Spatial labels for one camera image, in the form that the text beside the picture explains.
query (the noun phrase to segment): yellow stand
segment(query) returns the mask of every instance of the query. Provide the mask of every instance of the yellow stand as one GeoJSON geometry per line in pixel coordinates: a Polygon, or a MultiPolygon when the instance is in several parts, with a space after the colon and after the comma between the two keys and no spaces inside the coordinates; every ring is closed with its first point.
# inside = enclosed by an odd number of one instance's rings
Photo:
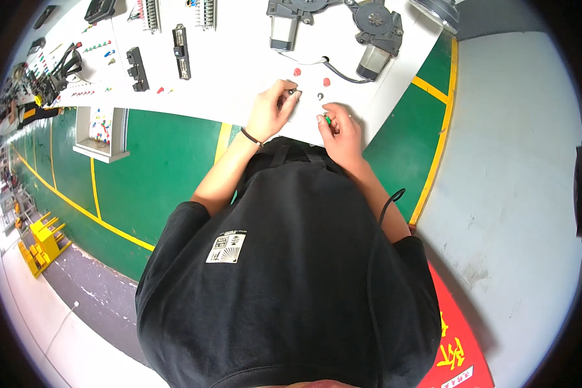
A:
{"type": "Polygon", "coordinates": [[[22,252],[22,256],[32,275],[37,278],[49,265],[54,261],[59,254],[61,254],[71,242],[65,244],[62,249],[58,248],[58,242],[64,238],[64,234],[59,233],[58,236],[54,237],[54,234],[64,228],[63,223],[58,228],[50,230],[49,227],[54,225],[58,218],[54,217],[46,223],[43,221],[49,217],[49,213],[40,218],[39,221],[33,223],[30,226],[32,231],[32,236],[35,238],[35,244],[30,246],[30,251],[26,249],[23,242],[19,242],[17,246],[22,252]]]}

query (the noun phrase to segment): black switch panel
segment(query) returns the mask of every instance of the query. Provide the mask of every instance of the black switch panel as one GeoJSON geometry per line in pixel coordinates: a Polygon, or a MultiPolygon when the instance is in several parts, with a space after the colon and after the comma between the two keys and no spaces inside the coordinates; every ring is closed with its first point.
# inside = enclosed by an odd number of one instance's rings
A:
{"type": "Polygon", "coordinates": [[[140,56],[140,49],[138,47],[133,47],[127,51],[127,61],[130,65],[133,65],[127,69],[127,74],[136,80],[136,83],[133,84],[134,91],[143,92],[149,90],[145,66],[142,63],[142,57],[140,56]]]}
{"type": "Polygon", "coordinates": [[[183,49],[183,47],[175,47],[175,57],[177,58],[182,58],[185,57],[185,50],[183,49]]]}

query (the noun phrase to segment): printed logo on shirt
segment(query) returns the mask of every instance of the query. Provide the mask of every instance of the printed logo on shirt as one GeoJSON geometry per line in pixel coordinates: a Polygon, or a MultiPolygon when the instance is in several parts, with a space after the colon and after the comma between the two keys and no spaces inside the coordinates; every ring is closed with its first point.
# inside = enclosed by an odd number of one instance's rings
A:
{"type": "Polygon", "coordinates": [[[246,239],[245,230],[230,230],[221,233],[211,247],[206,263],[237,263],[241,246],[246,239]]]}

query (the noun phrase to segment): workbench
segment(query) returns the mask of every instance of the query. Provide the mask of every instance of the workbench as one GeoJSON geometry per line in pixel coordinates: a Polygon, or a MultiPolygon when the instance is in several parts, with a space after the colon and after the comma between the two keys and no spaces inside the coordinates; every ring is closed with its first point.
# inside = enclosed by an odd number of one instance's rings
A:
{"type": "MultiPolygon", "coordinates": [[[[402,15],[404,38],[399,55],[388,62],[376,82],[354,84],[323,64],[298,65],[271,50],[271,23],[265,14],[264,0],[218,0],[217,28],[210,31],[194,27],[194,9],[186,7],[184,1],[159,0],[161,31],[155,34],[143,30],[139,20],[127,21],[135,0],[126,0],[123,9],[119,3],[111,19],[87,29],[84,15],[89,2],[81,1],[46,35],[43,50],[28,58],[30,68],[41,57],[52,65],[72,42],[82,42],[79,52],[83,70],[79,76],[68,78],[67,89],[53,106],[107,105],[246,125],[256,94],[281,78],[296,82],[302,97],[280,135],[316,145],[323,145],[323,141],[315,116],[324,113],[321,105],[327,102],[349,107],[353,117],[363,125],[367,145],[410,85],[442,31],[407,0],[386,0],[389,10],[402,15]],[[178,24],[187,29],[192,72],[192,78],[187,81],[179,79],[173,53],[172,29],[178,24]],[[101,48],[84,52],[105,42],[101,48]],[[52,54],[45,54],[60,44],[52,54]],[[132,88],[135,81],[127,74],[131,65],[126,51],[133,47],[140,48],[143,58],[150,85],[145,92],[135,92],[132,88]],[[113,50],[115,53],[104,57],[113,50]],[[112,58],[115,63],[109,64],[112,58]],[[295,68],[301,69],[300,76],[294,76],[295,68]],[[324,78],[331,80],[331,86],[324,87],[324,78]],[[318,100],[318,93],[323,93],[322,101],[318,100]]],[[[286,55],[301,63],[313,63],[327,56],[341,72],[358,79],[355,71],[365,46],[354,38],[357,27],[349,9],[344,4],[330,5],[315,14],[314,19],[312,26],[300,23],[295,49],[286,55]]]]}

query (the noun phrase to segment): red banner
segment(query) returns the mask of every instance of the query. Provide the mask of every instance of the red banner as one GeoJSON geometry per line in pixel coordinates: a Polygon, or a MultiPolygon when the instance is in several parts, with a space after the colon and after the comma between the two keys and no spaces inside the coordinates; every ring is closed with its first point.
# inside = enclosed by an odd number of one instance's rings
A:
{"type": "Polygon", "coordinates": [[[487,362],[442,278],[429,264],[442,316],[442,340],[433,368],[418,388],[493,388],[487,362]]]}

